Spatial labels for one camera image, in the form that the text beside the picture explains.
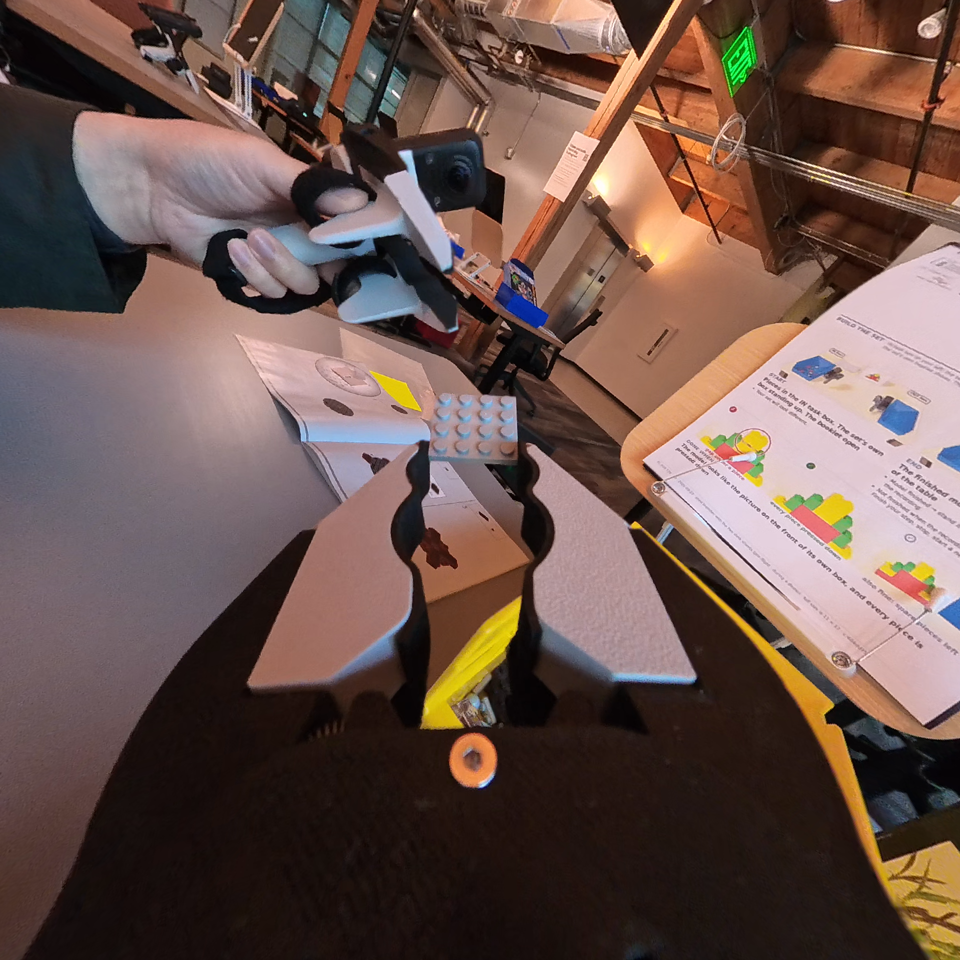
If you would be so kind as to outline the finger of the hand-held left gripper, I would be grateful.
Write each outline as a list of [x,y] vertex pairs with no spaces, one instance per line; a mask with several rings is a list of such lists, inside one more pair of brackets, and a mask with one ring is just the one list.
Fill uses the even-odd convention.
[[458,300],[452,282],[421,257],[409,239],[401,235],[378,238],[377,252],[391,260],[402,280],[414,289],[423,308],[436,319],[440,330],[453,333],[459,328]]
[[442,274],[450,274],[450,235],[419,186],[413,150],[401,149],[397,153],[403,172],[395,174],[395,198],[403,213],[404,232],[422,259]]

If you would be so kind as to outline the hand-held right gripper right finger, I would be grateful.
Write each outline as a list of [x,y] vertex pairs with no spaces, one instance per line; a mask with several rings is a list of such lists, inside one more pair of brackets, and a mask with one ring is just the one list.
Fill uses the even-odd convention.
[[697,674],[627,522],[543,450],[518,446],[532,557],[515,636],[515,724],[546,725],[571,695],[587,723],[643,728],[628,689]]

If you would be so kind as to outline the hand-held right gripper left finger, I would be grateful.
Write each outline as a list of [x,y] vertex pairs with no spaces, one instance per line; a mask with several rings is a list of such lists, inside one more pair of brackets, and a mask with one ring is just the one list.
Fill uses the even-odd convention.
[[318,523],[247,679],[251,692],[320,690],[342,714],[377,692],[404,726],[421,726],[430,631],[413,558],[429,481],[422,440]]

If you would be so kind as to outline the yellow plastic parts bin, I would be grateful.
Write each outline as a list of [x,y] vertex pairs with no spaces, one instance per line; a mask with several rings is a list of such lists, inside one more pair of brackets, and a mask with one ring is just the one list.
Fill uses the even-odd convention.
[[826,695],[743,616],[644,532],[588,573],[614,588],[631,652],[666,638],[628,615],[642,589],[666,613],[698,678],[563,692],[598,653],[533,625],[515,601],[480,627],[427,696],[424,724],[487,675],[480,696],[512,726],[544,729],[533,796],[506,810],[484,933],[493,958],[916,958],[870,834]]

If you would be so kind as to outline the pile of toy bricks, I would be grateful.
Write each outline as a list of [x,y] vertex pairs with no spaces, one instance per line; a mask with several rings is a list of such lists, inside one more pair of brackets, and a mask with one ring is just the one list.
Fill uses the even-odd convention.
[[498,726],[498,716],[487,693],[493,678],[492,671],[487,670],[451,695],[448,705],[465,729]]

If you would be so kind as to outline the grey desk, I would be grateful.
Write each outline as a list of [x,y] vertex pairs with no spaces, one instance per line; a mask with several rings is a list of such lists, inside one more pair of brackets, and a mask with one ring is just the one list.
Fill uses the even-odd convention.
[[340,355],[151,256],[119,315],[2,310],[2,958],[193,642],[337,499],[237,336]]

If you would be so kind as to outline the person's left hand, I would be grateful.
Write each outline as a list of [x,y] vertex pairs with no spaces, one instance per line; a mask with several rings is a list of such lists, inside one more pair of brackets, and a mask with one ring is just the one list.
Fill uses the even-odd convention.
[[73,133],[78,182],[93,210],[122,241],[167,245],[202,264],[216,234],[247,287],[272,299],[320,287],[269,228],[294,222],[291,201],[306,164],[267,139],[186,120],[84,111]]

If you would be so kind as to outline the large blue storage bin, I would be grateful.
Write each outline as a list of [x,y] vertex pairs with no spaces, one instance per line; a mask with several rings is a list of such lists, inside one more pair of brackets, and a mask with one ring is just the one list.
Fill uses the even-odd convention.
[[538,306],[534,272],[520,259],[504,263],[495,300],[532,328],[542,328],[548,320],[548,313]]

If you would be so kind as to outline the yellow sticky note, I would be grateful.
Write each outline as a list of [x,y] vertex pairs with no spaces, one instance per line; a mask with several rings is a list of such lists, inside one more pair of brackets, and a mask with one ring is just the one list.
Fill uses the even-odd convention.
[[423,413],[422,405],[416,394],[405,381],[375,370],[370,370],[369,374],[396,405],[417,414]]

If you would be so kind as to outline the black office chair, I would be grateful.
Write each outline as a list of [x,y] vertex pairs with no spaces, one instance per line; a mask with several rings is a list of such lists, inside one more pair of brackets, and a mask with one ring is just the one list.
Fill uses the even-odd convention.
[[494,387],[502,382],[511,397],[522,397],[534,416],[536,404],[519,381],[520,374],[540,382],[549,380],[563,349],[576,337],[595,326],[602,316],[600,308],[592,309],[564,337],[557,337],[545,325],[534,327],[519,318],[504,318],[504,330],[496,336],[501,349],[491,362],[482,381],[482,387]]

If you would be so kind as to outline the instruction booklet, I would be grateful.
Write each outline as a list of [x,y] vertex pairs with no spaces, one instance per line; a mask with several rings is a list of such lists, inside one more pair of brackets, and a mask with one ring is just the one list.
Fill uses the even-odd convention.
[[[271,396],[340,502],[353,497],[403,450],[427,439],[427,417],[397,405],[365,366],[238,336]],[[430,462],[422,501],[425,534],[414,552],[433,602],[516,570],[526,554],[474,496],[450,462]]]

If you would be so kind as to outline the printed instruction sheet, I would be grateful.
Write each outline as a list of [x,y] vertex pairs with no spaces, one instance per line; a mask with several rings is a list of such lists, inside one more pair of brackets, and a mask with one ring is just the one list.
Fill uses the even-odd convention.
[[959,250],[843,298],[645,467],[925,731],[959,701]]

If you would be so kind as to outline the green exit sign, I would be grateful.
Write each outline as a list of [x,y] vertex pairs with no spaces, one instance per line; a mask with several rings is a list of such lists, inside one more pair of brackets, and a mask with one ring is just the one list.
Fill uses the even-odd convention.
[[728,95],[734,98],[747,82],[759,62],[752,24],[722,39],[721,66]]

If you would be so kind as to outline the grey background table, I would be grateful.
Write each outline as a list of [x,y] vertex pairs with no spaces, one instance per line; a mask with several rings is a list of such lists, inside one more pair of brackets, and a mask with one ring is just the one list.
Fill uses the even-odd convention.
[[11,1],[7,6],[14,17],[30,23],[45,37],[64,43],[109,75],[121,78],[167,107],[196,121],[251,131],[207,93],[195,92],[187,80],[142,58],[131,40],[131,29],[95,3]]

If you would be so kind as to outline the black toy set box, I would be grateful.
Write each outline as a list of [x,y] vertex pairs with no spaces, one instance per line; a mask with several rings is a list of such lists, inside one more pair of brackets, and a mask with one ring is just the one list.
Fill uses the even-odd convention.
[[930,817],[879,834],[894,906],[926,958],[959,957],[958,820]]

